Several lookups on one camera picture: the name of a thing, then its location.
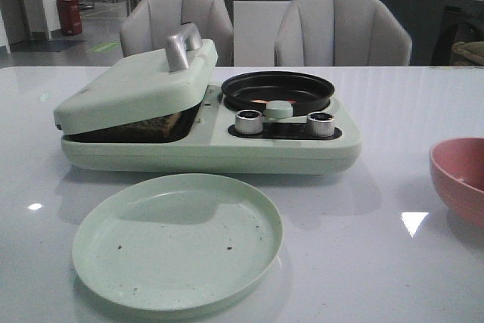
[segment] white refrigerator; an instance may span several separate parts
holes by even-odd
[[[234,0],[234,65],[274,66],[274,43],[291,0]]]

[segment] green plate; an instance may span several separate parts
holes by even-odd
[[[187,318],[247,294],[281,244],[281,217],[262,192],[220,175],[179,174],[133,185],[92,210],[73,263],[107,300]]]

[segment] floor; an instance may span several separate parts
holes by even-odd
[[[81,10],[82,32],[54,40],[83,41],[63,51],[15,51],[0,57],[0,67],[11,66],[112,66],[123,57],[119,28],[126,18],[126,3],[95,0],[94,7]]]

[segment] silver knob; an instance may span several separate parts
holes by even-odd
[[[306,132],[313,136],[328,137],[334,135],[334,118],[329,113],[316,111],[306,118]]]
[[[240,134],[259,134],[264,129],[262,113],[257,110],[241,110],[235,114],[234,126]]]

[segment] pink bowl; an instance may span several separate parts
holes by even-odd
[[[484,228],[484,138],[441,141],[430,149],[433,186],[459,216]]]

